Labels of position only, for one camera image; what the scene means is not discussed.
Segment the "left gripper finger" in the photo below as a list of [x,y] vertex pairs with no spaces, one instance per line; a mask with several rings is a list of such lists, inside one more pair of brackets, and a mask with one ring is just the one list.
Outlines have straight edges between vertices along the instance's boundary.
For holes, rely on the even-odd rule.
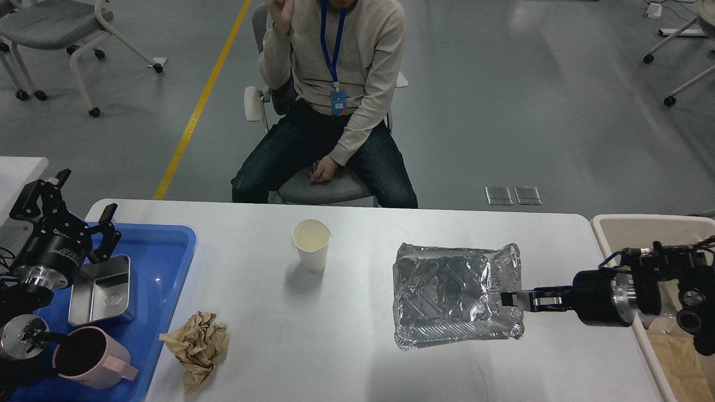
[[41,219],[52,214],[67,213],[61,189],[71,173],[71,170],[65,169],[48,180],[35,180],[26,184],[11,207],[9,218],[38,224]]
[[[82,249],[86,251],[86,258],[91,263],[100,263],[109,260],[122,237],[121,232],[117,230],[114,222],[117,208],[117,203],[108,204],[105,206],[96,226],[85,226],[80,232],[78,242],[82,246]],[[92,235],[96,234],[101,234],[101,240],[98,246],[94,247]]]

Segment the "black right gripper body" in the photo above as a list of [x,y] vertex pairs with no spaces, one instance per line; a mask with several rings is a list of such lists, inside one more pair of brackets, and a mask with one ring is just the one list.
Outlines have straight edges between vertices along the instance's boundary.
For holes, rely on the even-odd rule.
[[613,270],[578,272],[570,288],[570,305],[582,323],[597,327],[629,327],[636,311],[628,296],[629,274]]

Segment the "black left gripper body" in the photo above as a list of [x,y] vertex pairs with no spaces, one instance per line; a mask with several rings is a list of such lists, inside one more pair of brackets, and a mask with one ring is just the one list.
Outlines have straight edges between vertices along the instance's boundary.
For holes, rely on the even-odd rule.
[[43,217],[12,263],[12,275],[51,290],[66,289],[73,285],[91,246],[87,222],[76,216]]

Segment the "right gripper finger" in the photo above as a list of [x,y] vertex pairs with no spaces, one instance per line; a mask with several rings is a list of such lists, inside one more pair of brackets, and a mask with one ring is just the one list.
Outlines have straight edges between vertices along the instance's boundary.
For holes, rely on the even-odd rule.
[[500,293],[503,307],[518,308],[523,312],[566,312],[574,309],[565,296],[570,286],[539,287]]

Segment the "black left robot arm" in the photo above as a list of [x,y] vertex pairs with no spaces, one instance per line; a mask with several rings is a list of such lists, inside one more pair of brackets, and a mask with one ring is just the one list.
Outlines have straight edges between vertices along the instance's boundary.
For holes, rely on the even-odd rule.
[[56,290],[74,285],[86,261],[108,260],[122,237],[114,222],[115,203],[105,206],[95,226],[69,211],[61,190],[71,172],[28,183],[8,214],[30,222],[32,231],[8,267],[16,284],[2,283],[3,401],[23,382],[56,374],[40,365],[39,356],[48,343],[66,343],[67,337],[49,330],[36,312],[51,304]]

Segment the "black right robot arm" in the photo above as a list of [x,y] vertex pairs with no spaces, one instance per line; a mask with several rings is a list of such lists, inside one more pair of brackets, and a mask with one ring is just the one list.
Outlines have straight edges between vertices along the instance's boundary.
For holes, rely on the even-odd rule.
[[523,312],[573,311],[593,327],[628,327],[639,314],[664,315],[669,299],[695,351],[712,356],[713,281],[713,237],[686,245],[655,241],[613,252],[597,269],[579,271],[570,285],[502,292],[500,302]]

